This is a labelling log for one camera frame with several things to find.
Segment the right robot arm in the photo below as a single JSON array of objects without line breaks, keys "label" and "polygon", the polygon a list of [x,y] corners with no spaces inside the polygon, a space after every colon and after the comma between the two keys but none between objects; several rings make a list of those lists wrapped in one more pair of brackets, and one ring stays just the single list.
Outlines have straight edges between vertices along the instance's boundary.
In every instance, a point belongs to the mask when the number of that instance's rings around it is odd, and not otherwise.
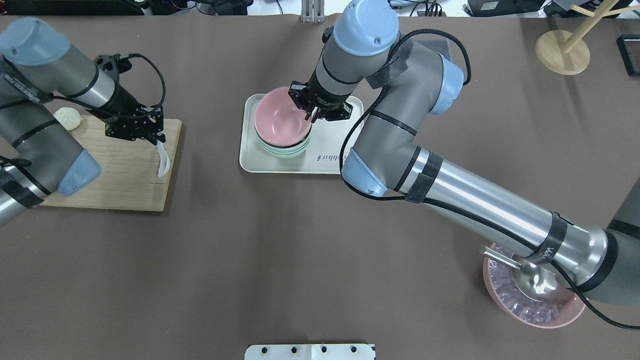
[{"label": "right robot arm", "polygon": [[345,182],[374,199],[388,191],[437,207],[533,265],[541,265],[588,299],[639,305],[639,185],[607,228],[578,227],[557,212],[503,189],[441,155],[417,146],[429,114],[445,112],[470,75],[401,34],[386,0],[352,0],[323,36],[310,80],[289,95],[306,120],[347,119],[359,82],[381,88],[341,169]]}]

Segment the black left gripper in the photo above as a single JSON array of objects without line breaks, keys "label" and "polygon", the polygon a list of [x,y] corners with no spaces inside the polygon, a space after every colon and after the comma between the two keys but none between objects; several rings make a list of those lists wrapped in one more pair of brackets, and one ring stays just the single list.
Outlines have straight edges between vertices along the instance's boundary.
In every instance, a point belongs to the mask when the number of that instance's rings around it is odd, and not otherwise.
[{"label": "black left gripper", "polygon": [[165,143],[162,108],[149,113],[144,105],[135,100],[125,89],[117,89],[112,98],[90,114],[105,123],[105,136],[124,141],[143,139],[154,146]]}]

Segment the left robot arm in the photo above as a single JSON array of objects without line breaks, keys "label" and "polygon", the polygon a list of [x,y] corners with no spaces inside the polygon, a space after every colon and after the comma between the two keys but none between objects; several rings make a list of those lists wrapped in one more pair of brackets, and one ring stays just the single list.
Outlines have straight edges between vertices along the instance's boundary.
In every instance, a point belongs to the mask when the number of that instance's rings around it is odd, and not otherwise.
[{"label": "left robot arm", "polygon": [[2,157],[2,224],[36,208],[53,193],[69,197],[93,182],[102,168],[46,109],[65,100],[103,121],[107,137],[166,141],[163,100],[143,105],[120,83],[141,54],[99,55],[91,60],[44,20],[23,17],[1,34],[0,134],[16,150]]}]

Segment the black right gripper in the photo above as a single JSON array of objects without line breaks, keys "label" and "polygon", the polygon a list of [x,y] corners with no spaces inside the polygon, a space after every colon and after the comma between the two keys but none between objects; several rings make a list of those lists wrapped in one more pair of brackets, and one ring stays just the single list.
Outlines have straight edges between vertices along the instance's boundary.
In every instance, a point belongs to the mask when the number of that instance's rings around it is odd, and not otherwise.
[{"label": "black right gripper", "polygon": [[288,95],[295,107],[305,112],[305,121],[314,124],[318,119],[329,122],[350,118],[352,105],[346,102],[348,95],[335,95],[324,89],[317,80],[306,83],[291,82]]}]

